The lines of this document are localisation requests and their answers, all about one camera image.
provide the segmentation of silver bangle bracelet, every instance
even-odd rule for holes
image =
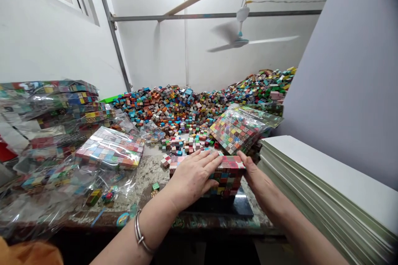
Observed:
[[[139,224],[138,224],[138,219],[139,219],[140,213],[141,213],[141,209],[138,210],[137,215],[136,215],[136,218],[135,218],[135,220],[134,220],[134,226],[135,226],[134,231],[135,231],[135,233],[136,233],[137,242],[138,242],[138,245],[140,245],[140,244],[142,243],[142,245],[144,246],[145,250],[146,250],[148,253],[150,253],[151,255],[153,255],[153,254],[155,254],[155,251],[152,250],[152,249],[150,249],[150,248],[146,245],[146,243],[145,243],[145,241],[144,241],[144,236],[141,234],[141,231],[140,231],[140,226],[139,226]]]

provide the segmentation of metal pipe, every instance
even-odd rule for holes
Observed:
[[[283,17],[283,16],[298,16],[298,15],[314,15],[320,14],[322,10],[287,10],[275,12],[250,12],[249,17]],[[236,12],[232,13],[218,13],[218,14],[177,14],[177,15],[159,15],[159,16],[138,16],[138,17],[112,17],[114,22],[133,22],[133,21],[158,21],[158,20],[172,20],[172,19],[222,19],[235,18]]]
[[[125,83],[126,88],[127,88],[127,92],[130,92],[131,91],[130,82],[129,82],[129,78],[127,77],[126,68],[124,66],[124,62],[123,62],[123,58],[121,56],[119,43],[117,41],[117,37],[116,37],[116,33],[115,33],[115,27],[114,27],[114,21],[112,20],[113,17],[111,15],[111,12],[109,11],[107,0],[102,0],[102,4],[103,4],[104,9],[105,9],[105,14],[107,15],[108,25],[109,25],[109,29],[111,31],[113,43],[115,44],[115,50],[116,50],[116,54],[117,54],[117,59],[119,60],[121,74],[123,75],[123,79],[124,79],[124,83]]]

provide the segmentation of person's left hand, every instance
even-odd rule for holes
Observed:
[[[162,190],[177,213],[196,202],[211,187],[218,186],[209,176],[221,164],[222,157],[218,151],[210,153],[210,150],[198,150],[187,156]]]

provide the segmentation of stack of cardboard sheets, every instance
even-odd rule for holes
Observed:
[[[291,136],[261,143],[259,168],[351,264],[391,261],[398,192]]]

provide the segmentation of person's right hand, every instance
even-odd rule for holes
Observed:
[[[245,178],[256,196],[258,204],[272,223],[279,226],[292,203],[256,166],[251,157],[247,157],[241,151],[238,151],[238,155],[246,167]]]

